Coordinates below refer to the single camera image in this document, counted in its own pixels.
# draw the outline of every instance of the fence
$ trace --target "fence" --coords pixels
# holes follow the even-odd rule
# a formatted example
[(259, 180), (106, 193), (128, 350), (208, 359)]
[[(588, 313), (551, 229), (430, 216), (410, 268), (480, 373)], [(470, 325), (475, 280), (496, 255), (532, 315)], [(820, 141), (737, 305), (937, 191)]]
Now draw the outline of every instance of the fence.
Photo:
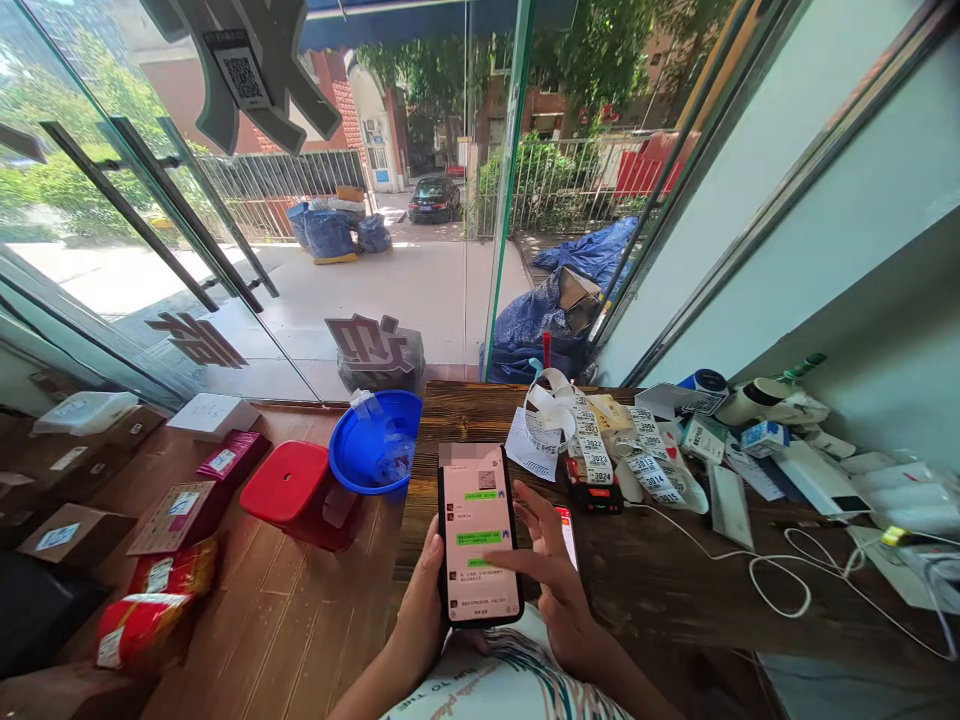
[(260, 240), (293, 240), (286, 211), (302, 200), (332, 195), (338, 185), (366, 189), (356, 150), (326, 150), (298, 157), (277, 153), (197, 157), (244, 233)]
[[(606, 135), (580, 140), (538, 140), (527, 136), (517, 150), (510, 233), (591, 232), (648, 202), (664, 162), (650, 157), (650, 137)], [(656, 143), (657, 150), (663, 149)], [(683, 170), (678, 162), (664, 194)], [(496, 222), (499, 152), (481, 166), (471, 183), (468, 227), (471, 237), (491, 237)]]

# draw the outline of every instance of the plastic stool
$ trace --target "plastic stool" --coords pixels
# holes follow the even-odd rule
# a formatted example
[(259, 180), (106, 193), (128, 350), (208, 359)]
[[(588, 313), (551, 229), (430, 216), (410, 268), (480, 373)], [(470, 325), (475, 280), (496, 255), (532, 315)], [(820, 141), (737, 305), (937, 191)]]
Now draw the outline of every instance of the plastic stool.
[(240, 507), (290, 537), (340, 552), (353, 542), (362, 500), (337, 481), (327, 448), (288, 440), (247, 483)]

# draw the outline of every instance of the blue awning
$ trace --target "blue awning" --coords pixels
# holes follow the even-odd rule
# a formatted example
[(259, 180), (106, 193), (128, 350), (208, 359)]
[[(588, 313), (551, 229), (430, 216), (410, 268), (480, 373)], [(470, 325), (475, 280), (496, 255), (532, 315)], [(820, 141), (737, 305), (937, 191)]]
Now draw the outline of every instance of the blue awning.
[[(435, 2), (409, 7), (410, 0), (308, 0), (307, 20), (300, 36), (300, 51), (326, 48), (356, 48), (375, 43), (403, 43), (416, 39), (463, 37), (462, 2)], [(473, 0), (471, 13), (474, 37), (512, 32), (517, 19), (517, 0)], [(404, 6), (387, 9), (390, 5)], [(381, 12), (360, 12), (363, 6), (381, 6)], [(573, 23), (577, 0), (548, 0), (537, 3), (534, 27), (565, 30)]]

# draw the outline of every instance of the bottle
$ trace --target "bottle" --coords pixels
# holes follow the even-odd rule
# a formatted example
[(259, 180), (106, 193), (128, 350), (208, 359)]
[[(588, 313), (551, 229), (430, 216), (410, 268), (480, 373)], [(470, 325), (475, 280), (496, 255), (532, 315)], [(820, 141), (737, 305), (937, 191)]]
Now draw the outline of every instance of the bottle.
[(823, 353), (814, 353), (802, 363), (794, 365), (789, 370), (784, 370), (783, 373), (777, 375), (774, 380), (778, 383), (783, 383), (784, 385), (796, 385), (797, 381), (806, 375), (808, 372), (818, 367), (824, 360), (827, 359), (827, 356)]

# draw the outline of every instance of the black car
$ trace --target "black car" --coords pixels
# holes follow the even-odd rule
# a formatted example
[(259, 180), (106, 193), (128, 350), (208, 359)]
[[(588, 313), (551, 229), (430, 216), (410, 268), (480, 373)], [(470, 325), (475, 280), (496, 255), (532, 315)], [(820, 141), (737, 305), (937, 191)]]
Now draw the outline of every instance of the black car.
[(459, 220), (460, 188), (449, 178), (424, 178), (417, 183), (407, 207), (410, 222)]

